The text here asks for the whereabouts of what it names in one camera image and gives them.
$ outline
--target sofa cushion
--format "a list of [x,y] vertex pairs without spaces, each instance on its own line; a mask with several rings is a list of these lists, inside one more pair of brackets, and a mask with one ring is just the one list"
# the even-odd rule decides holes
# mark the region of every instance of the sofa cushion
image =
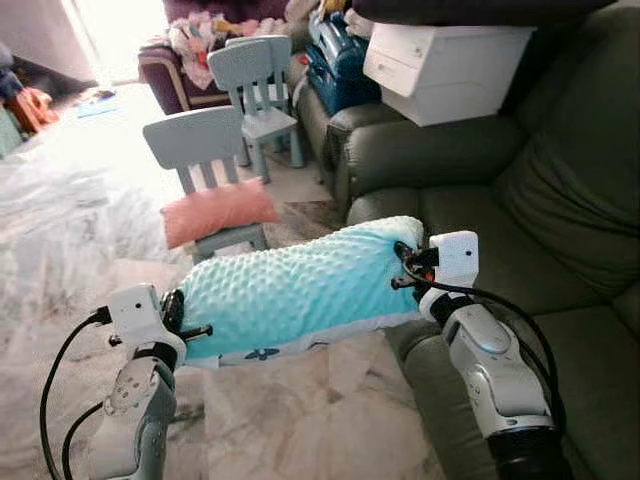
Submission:
[[640,478],[638,341],[606,306],[552,313],[536,321],[553,348],[567,434],[582,458],[597,478]]
[[358,197],[351,206],[347,224],[354,225],[395,215],[409,215],[422,220],[420,190],[414,188],[386,188]]
[[[573,22],[542,27],[535,32],[505,99],[509,110],[515,108],[521,126],[529,132],[536,131],[564,95],[576,68],[603,39],[628,25],[633,15],[626,8],[607,9],[587,19],[577,18]],[[538,58],[543,66],[530,65],[530,62],[538,63]],[[529,78],[519,78],[521,74]],[[527,86],[531,77],[535,81],[533,88],[532,84]],[[526,93],[524,101],[519,95],[521,90]],[[512,103],[514,100],[509,98],[512,95],[515,95],[518,105]]]
[[551,257],[502,210],[488,187],[434,187],[421,193],[425,230],[479,236],[476,286],[530,313],[593,305],[599,296]]
[[[442,338],[422,340],[407,356],[403,372],[447,480],[496,480],[495,463]],[[562,446],[575,480],[595,480],[566,436]]]
[[496,182],[523,229],[609,298],[640,274],[640,10],[621,12],[616,29],[585,29],[598,41]]
[[613,308],[636,338],[640,336],[640,281],[613,300]]

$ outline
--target white plastic container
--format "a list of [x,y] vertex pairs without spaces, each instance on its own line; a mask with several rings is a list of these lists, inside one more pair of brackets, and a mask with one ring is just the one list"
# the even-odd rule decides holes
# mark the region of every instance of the white plastic container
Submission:
[[533,30],[376,23],[364,73],[419,126],[492,115]]

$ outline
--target orange object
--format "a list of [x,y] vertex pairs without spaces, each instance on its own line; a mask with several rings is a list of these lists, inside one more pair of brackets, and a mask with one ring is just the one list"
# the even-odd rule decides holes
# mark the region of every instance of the orange object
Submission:
[[214,18],[212,22],[213,29],[216,32],[234,33],[236,35],[242,35],[242,25],[237,23],[231,23],[222,18]]
[[49,123],[57,122],[58,114],[49,108],[51,97],[37,88],[27,87],[15,98],[7,100],[7,109],[28,132],[37,133]]

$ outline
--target marble floor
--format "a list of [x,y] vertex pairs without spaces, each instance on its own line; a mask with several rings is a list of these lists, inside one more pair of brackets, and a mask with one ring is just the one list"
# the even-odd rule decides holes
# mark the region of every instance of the marble floor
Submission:
[[[120,89],[114,112],[74,111],[0,162],[0,478],[45,480],[37,409],[49,366],[67,333],[116,289],[159,291],[191,267],[168,251],[159,209],[182,195],[141,135],[162,116],[143,85]],[[286,202],[328,201],[317,167],[270,161],[268,186]],[[252,176],[241,170],[241,177]],[[295,221],[266,229],[273,246],[322,234]],[[89,329],[63,362],[49,427],[56,455],[64,432],[103,397],[123,364],[106,344],[110,327]],[[169,430],[165,478],[440,479],[411,391],[382,333],[305,355],[177,372],[178,412]],[[86,478],[87,421],[72,448]]]

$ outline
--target dotted fabric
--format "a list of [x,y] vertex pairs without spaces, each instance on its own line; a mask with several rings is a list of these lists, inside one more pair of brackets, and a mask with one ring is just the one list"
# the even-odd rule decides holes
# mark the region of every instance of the dotted fabric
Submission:
[[188,344],[187,360],[269,348],[356,320],[417,311],[411,289],[393,290],[401,240],[422,240],[422,223],[401,216],[361,223],[288,248],[217,257],[179,287],[183,330],[213,325]]

